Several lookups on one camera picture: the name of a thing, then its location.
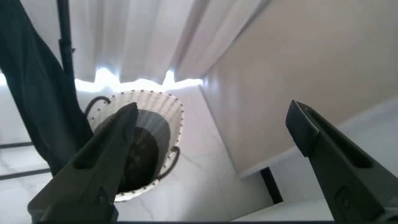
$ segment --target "floor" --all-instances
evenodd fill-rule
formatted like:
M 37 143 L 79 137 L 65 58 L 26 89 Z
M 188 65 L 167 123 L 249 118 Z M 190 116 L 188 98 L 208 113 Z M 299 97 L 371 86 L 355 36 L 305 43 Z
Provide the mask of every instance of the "floor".
M 119 220 L 225 221 L 271 206 L 260 173 L 237 177 L 199 87 L 170 93 L 186 112 L 180 159 L 156 188 L 116 203 Z M 45 167 L 34 152 L 32 147 L 0 149 L 0 175 Z M 50 179 L 50 174 L 40 174 L 0 181 L 0 222 L 28 223 L 26 205 Z

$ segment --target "basket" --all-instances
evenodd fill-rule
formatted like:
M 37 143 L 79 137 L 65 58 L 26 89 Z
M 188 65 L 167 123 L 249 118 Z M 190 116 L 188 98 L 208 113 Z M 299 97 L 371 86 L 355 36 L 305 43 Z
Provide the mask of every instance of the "basket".
M 180 149 L 178 148 L 183 129 L 184 110 L 181 102 L 171 94 L 131 90 L 121 92 L 117 96 L 106 98 L 99 96 L 92 100 L 85 113 L 88 115 L 91 107 L 98 100 L 105 100 L 103 107 L 97 109 L 88 118 L 94 133 L 101 128 L 121 107 L 136 102 L 139 109 L 137 127 L 148 130 L 156 140 L 159 155 L 154 176 L 151 182 L 139 189 L 122 192 L 116 195 L 115 202 L 130 200 L 154 188 L 174 168 L 178 161 Z

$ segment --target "curtain fold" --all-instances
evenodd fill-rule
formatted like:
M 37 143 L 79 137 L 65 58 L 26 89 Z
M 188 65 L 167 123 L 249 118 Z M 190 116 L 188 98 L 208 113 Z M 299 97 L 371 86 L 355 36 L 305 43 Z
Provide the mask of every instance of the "curtain fold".
M 75 77 L 106 67 L 121 82 L 200 78 L 264 0 L 69 0 Z M 60 60 L 55 0 L 21 0 Z

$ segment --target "hanging garment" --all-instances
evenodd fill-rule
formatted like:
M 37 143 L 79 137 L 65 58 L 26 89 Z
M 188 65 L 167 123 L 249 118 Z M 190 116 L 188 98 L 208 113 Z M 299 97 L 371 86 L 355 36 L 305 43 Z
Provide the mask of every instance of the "hanging garment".
M 79 108 L 74 78 L 16 0 L 0 1 L 0 68 L 37 152 L 55 175 L 93 133 Z

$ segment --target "bright light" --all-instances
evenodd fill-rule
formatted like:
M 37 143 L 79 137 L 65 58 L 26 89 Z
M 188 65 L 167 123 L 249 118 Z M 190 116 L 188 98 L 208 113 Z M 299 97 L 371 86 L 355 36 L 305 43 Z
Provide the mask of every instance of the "bright light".
M 171 70 L 167 71 L 162 85 L 143 78 L 140 78 L 134 82 L 120 83 L 117 76 L 113 75 L 106 68 L 100 68 L 97 70 L 93 83 L 79 80 L 77 78 L 75 79 L 76 90 L 90 93 L 99 92 L 105 87 L 109 87 L 115 92 L 128 90 L 166 91 L 201 84 L 203 84 L 203 81 L 200 79 L 187 79 L 180 82 L 174 82 L 174 72 Z M 0 85 L 7 85 L 6 77 L 2 73 L 0 73 Z

